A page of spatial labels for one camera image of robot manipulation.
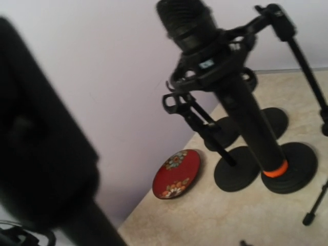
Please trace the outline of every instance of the lavender wall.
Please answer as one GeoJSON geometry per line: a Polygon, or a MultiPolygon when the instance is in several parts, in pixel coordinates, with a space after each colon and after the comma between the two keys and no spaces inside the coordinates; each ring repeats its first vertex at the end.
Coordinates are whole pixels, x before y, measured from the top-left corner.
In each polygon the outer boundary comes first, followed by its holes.
{"type": "MultiPolygon", "coordinates": [[[[179,51],[166,38],[155,2],[0,3],[98,150],[97,201],[119,225],[160,165],[192,136],[180,116],[161,106],[179,51]]],[[[217,105],[210,95],[197,94],[209,111],[217,105]]]]}

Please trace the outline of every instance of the microphone stand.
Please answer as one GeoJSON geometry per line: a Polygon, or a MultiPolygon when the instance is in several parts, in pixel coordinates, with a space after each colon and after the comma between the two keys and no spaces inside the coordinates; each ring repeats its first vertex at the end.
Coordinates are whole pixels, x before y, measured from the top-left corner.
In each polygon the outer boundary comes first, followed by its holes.
{"type": "MultiPolygon", "coordinates": [[[[305,58],[293,39],[296,31],[283,9],[277,4],[270,4],[266,8],[257,6],[256,10],[260,16],[247,25],[229,31],[217,29],[217,39],[207,47],[192,54],[183,53],[170,83],[178,92],[213,92],[248,144],[262,170],[264,185],[275,193],[292,193],[312,180],[318,160],[314,151],[305,144],[292,142],[278,145],[268,120],[242,79],[244,63],[255,46],[255,35],[258,32],[272,25],[280,40],[289,43],[321,106],[323,130],[327,123],[328,107],[311,69],[304,62],[305,58]],[[195,75],[186,77],[185,71],[189,70],[194,71],[195,75]]],[[[238,164],[238,160],[248,157],[243,153],[234,156],[234,159],[238,164]]],[[[217,172],[220,166],[218,163],[214,176],[224,178],[226,173],[217,172]]]]}
{"type": "MultiPolygon", "coordinates": [[[[242,75],[243,80],[247,84],[248,88],[253,92],[258,84],[258,80],[255,73],[251,69],[245,67],[243,69],[242,75]]],[[[169,91],[175,92],[175,89],[170,87],[168,81],[166,81],[166,87],[169,91]]],[[[217,143],[223,148],[229,147],[240,136],[236,124],[230,117],[224,117],[217,121],[214,121],[211,116],[196,102],[196,99],[190,93],[182,94],[181,96],[184,99],[185,97],[189,97],[188,99],[190,103],[192,103],[194,110],[196,110],[196,112],[205,121],[207,121],[208,130],[211,132],[217,143]]],[[[268,119],[276,138],[279,139],[285,133],[288,127],[288,116],[285,114],[285,112],[278,108],[266,108],[263,109],[263,113],[268,119]]],[[[208,150],[217,152],[216,148],[205,139],[204,145],[208,150]]]]}
{"type": "Polygon", "coordinates": [[[231,152],[227,152],[212,134],[210,124],[215,124],[215,122],[190,93],[173,92],[164,95],[162,104],[169,114],[181,115],[191,129],[197,132],[204,142],[210,144],[221,155],[222,159],[216,167],[218,175],[214,178],[216,184],[222,190],[226,192],[239,191],[249,186],[255,180],[260,172],[260,168],[248,148],[245,146],[237,147],[231,152]],[[169,106],[167,103],[168,98],[173,98],[175,104],[169,106]],[[204,124],[203,120],[192,109],[199,113],[208,124],[204,124]],[[239,158],[240,156],[247,156],[247,158],[241,159],[239,158]]]}

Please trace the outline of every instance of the round stand base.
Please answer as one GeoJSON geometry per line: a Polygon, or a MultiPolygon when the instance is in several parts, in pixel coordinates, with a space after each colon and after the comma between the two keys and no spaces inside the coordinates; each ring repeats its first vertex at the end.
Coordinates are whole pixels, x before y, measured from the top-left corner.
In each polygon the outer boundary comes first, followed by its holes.
{"type": "MultiPolygon", "coordinates": [[[[263,109],[263,113],[268,119],[276,139],[279,139],[288,128],[288,116],[278,108],[263,109]]],[[[213,136],[223,148],[232,145],[239,137],[237,126],[230,117],[219,119],[216,125],[221,127],[221,130],[213,129],[213,136]]],[[[204,144],[208,150],[216,151],[208,142],[204,141],[204,144]]]]}
{"type": "Polygon", "coordinates": [[[264,185],[272,192],[288,194],[305,187],[314,177],[318,159],[315,152],[300,142],[290,142],[281,146],[289,167],[280,177],[270,178],[262,173],[264,185]]]}
{"type": "Polygon", "coordinates": [[[221,158],[214,171],[214,180],[223,191],[240,191],[256,179],[260,167],[248,147],[237,147],[229,151],[229,154],[237,165],[232,167],[221,158]]]}
{"type": "MultiPolygon", "coordinates": [[[[232,145],[240,135],[236,124],[230,117],[219,119],[216,121],[216,125],[221,129],[212,129],[213,137],[223,148],[227,148],[232,145]]],[[[216,151],[208,142],[204,141],[204,144],[210,151],[216,151]]]]}
{"type": "Polygon", "coordinates": [[[328,137],[328,124],[324,123],[321,127],[321,132],[324,136],[328,137]]]}
{"type": "Polygon", "coordinates": [[[283,110],[278,108],[266,108],[262,111],[268,119],[276,139],[279,139],[288,128],[288,116],[283,110]]]}

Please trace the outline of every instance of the red decorative plate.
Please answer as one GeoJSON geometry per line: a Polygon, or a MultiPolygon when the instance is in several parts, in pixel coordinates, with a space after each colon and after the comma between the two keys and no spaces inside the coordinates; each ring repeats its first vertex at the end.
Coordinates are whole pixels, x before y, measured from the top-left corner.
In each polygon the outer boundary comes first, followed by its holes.
{"type": "Polygon", "coordinates": [[[182,150],[172,155],[158,170],[153,193],[159,199],[180,196],[197,176],[200,156],[195,150],[182,150]]]}

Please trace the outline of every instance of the microphone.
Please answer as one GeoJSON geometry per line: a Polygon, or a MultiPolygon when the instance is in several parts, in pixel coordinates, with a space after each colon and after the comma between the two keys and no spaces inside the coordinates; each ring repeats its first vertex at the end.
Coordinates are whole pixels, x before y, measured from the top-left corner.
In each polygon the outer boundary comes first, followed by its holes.
{"type": "Polygon", "coordinates": [[[200,0],[161,0],[156,9],[169,38],[184,54],[205,48],[220,35],[210,8],[200,0]]]}

